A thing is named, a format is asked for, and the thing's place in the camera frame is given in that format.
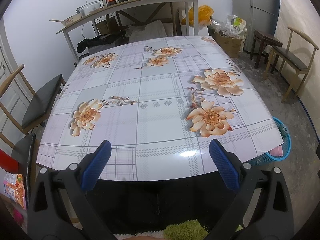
blue trash basket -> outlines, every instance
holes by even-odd
[[[273,117],[273,120],[275,120],[278,128],[280,127],[281,124],[283,124],[278,118]],[[283,161],[285,158],[289,156],[289,153],[291,150],[290,134],[288,134],[287,137],[283,139],[283,144],[281,145],[281,147],[283,151],[283,157],[271,156],[269,153],[264,153],[247,162],[250,163],[252,166],[261,166],[274,161],[276,162]]]

floral tablecloth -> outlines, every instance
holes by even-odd
[[[62,170],[106,139],[112,155],[101,179],[176,179],[217,170],[214,138],[242,162],[283,143],[255,88],[211,37],[167,37],[82,59],[37,162]]]

black chair seat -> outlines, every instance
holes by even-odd
[[[277,54],[280,56],[284,56],[286,59],[290,60],[291,63],[295,65],[300,71],[305,71],[308,67],[291,51],[287,50],[286,48],[272,46],[273,49],[276,51]]]
[[[36,134],[31,133],[18,141],[11,153],[11,157],[19,163],[18,173],[23,175],[23,185],[26,193],[26,205],[30,201],[30,176],[33,158],[33,149],[36,141]]]
[[[51,103],[55,100],[55,96],[57,95],[57,91],[61,85],[61,81],[62,74],[50,80],[36,92],[23,117],[21,124],[22,129],[27,128],[35,120],[39,119],[48,112],[52,105]]]

concrete floor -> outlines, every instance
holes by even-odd
[[[266,69],[263,59],[260,61],[259,69],[254,69],[255,57],[250,60],[249,54],[245,52],[239,56],[239,59],[233,59],[233,61],[258,91],[271,115],[280,119],[289,128],[292,140],[290,155],[281,162],[272,163],[263,168],[271,170],[277,166],[282,170],[291,197],[296,233],[320,200],[320,179],[317,175],[320,160],[316,155],[319,143],[305,110],[297,98],[293,99],[293,93],[291,92],[284,104],[281,103],[283,94],[288,89],[287,83],[281,77],[277,77],[277,72],[269,73],[269,78],[263,80],[262,75]],[[258,197],[259,191],[256,190],[244,217],[245,226],[251,218]]]

refrigerator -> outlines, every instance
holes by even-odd
[[[244,50],[251,51],[254,30],[274,35],[279,17],[280,0],[232,0],[233,15],[247,21]],[[254,52],[258,52],[256,43]]]

